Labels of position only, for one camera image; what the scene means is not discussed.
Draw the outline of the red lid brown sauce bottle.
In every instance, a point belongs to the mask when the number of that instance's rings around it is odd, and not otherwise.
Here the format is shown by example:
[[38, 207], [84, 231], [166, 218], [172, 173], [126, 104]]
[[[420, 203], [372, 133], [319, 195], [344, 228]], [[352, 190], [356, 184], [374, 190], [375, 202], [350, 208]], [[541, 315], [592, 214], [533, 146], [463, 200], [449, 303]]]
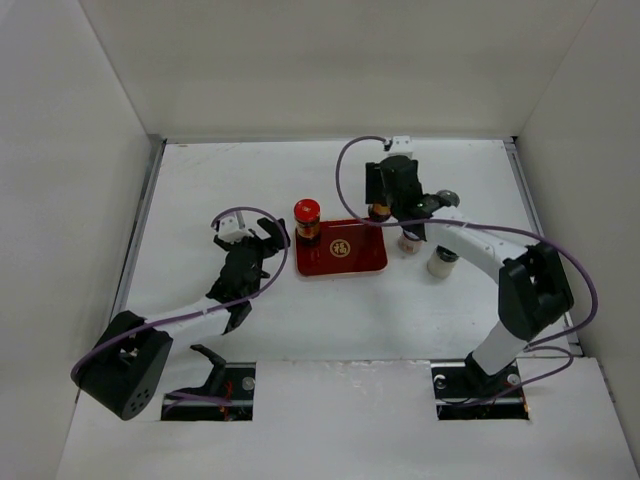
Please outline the red lid brown sauce bottle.
[[368, 205], [368, 218], [377, 223], [384, 223], [391, 217], [391, 209], [380, 203]]

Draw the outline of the red lid chili sauce jar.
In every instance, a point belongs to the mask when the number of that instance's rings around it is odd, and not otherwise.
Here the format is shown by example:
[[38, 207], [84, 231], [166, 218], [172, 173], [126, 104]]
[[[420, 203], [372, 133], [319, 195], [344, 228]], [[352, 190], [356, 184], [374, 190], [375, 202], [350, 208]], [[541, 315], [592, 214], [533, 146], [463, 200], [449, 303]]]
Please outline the red lid chili sauce jar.
[[316, 200], [304, 198], [293, 207], [296, 237], [306, 244], [316, 242], [320, 236], [320, 205]]

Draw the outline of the white lid condiment jar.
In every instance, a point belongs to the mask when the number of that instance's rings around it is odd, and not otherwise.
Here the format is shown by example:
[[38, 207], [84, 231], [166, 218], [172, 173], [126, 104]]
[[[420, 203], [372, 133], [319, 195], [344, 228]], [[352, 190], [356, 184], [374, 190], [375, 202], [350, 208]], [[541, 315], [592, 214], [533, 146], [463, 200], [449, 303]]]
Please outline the white lid condiment jar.
[[403, 230], [398, 238], [398, 247], [409, 255], [416, 254], [422, 246], [423, 241], [416, 235]]

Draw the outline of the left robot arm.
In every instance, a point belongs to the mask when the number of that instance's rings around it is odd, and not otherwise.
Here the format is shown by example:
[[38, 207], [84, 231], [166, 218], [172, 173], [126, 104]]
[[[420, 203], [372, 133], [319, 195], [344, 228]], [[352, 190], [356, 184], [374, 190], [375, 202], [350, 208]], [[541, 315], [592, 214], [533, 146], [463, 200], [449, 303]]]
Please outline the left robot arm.
[[286, 257], [291, 239], [282, 218], [258, 213], [260, 237], [246, 228], [239, 211], [214, 219], [214, 242], [224, 254], [224, 264], [212, 287], [198, 301], [174, 311], [140, 316], [130, 310], [117, 313], [94, 347], [72, 368], [71, 380], [118, 418], [127, 421], [143, 412], [156, 394], [172, 353], [190, 349], [211, 364], [197, 366], [190, 386], [176, 384], [170, 398], [201, 398], [227, 406], [217, 399], [224, 387], [225, 362], [201, 345], [210, 336], [235, 331], [252, 311], [252, 302], [276, 280], [264, 262], [275, 255]]

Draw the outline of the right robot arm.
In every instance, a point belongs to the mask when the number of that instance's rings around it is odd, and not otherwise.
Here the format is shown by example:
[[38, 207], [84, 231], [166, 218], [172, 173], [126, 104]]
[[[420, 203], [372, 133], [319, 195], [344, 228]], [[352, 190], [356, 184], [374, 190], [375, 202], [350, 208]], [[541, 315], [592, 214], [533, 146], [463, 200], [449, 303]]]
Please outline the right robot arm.
[[428, 267], [444, 278], [452, 270], [440, 254], [457, 255], [487, 274], [498, 287], [498, 321], [465, 359], [464, 384], [473, 394], [489, 394], [500, 374], [549, 325], [574, 305], [559, 252], [538, 242], [521, 246], [475, 229], [458, 209], [456, 193], [423, 191], [418, 161], [394, 155], [365, 165], [365, 201], [382, 206], [421, 241], [436, 244]]

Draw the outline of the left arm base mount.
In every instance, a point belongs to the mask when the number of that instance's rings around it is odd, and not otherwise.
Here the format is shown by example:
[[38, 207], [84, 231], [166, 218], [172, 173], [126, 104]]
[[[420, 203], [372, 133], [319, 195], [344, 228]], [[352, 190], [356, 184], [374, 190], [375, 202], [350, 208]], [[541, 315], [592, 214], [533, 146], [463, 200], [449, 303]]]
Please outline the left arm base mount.
[[228, 362], [201, 344], [191, 345], [190, 349], [207, 359], [210, 366], [208, 376], [193, 386], [170, 389], [163, 398], [160, 420], [251, 421], [256, 364]]

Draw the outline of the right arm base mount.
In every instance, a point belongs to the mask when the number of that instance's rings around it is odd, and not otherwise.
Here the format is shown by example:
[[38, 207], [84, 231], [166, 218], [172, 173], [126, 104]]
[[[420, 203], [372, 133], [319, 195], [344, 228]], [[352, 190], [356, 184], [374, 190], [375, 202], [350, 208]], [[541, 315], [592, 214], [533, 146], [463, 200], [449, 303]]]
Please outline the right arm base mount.
[[528, 420], [529, 412], [515, 363], [482, 387], [466, 377], [461, 362], [432, 363], [436, 415], [441, 421]]

